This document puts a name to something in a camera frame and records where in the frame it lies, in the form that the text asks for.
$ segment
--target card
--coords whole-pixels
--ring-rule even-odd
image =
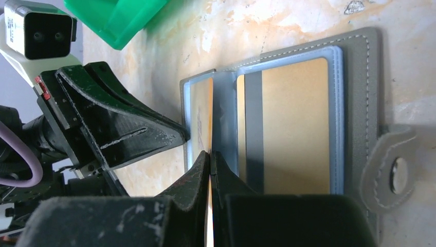
[[[245,86],[261,82],[260,116],[246,119]],[[240,177],[257,165],[247,161],[246,121],[262,131],[256,157],[263,158],[264,192],[330,193],[329,69],[325,58],[270,68],[237,79]]]
[[[201,151],[210,153],[212,148],[212,78],[190,85],[191,109],[191,145],[192,160],[196,160]]]

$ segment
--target marble surface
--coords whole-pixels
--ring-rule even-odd
[[[134,96],[181,122],[181,79],[366,26],[383,34],[381,121],[414,125],[421,138],[416,190],[383,216],[382,245],[436,245],[435,0],[173,0],[122,51],[84,28],[84,62],[108,62]],[[132,196],[153,196],[183,173],[182,147],[117,171]]]

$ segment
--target white mount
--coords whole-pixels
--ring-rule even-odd
[[[5,15],[0,15],[0,53],[12,65],[12,67],[26,80],[29,86],[37,85],[35,77],[47,70],[58,70],[61,67],[81,64],[79,59],[69,54],[64,58],[49,58],[40,60],[28,60],[24,55],[11,49],[6,44]]]

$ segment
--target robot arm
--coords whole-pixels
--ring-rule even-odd
[[[28,20],[32,13],[40,20]],[[47,29],[44,21],[52,18],[71,22]],[[17,23],[27,28],[17,28]],[[28,33],[40,24],[45,31]],[[127,195],[113,170],[182,145],[189,138],[181,125],[129,94],[106,63],[82,66],[69,54],[74,24],[54,6],[19,0],[7,1],[0,15],[0,53],[34,89],[43,112],[24,124],[16,109],[0,106],[0,121],[30,148],[43,170],[35,186],[0,185],[0,236],[21,231],[39,203],[51,197]],[[50,40],[48,33],[56,35]],[[58,40],[59,33],[70,38]],[[16,40],[20,35],[21,43]],[[47,47],[47,52],[38,53]],[[62,173],[52,170],[53,163],[66,158],[80,178],[67,185]],[[0,138],[0,178],[23,181],[32,176],[28,164]]]

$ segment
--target purple cable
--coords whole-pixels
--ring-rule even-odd
[[[0,121],[0,138],[15,150],[30,167],[32,178],[29,180],[12,180],[0,178],[0,184],[10,187],[28,188],[37,185],[42,179],[42,166],[30,148]]]

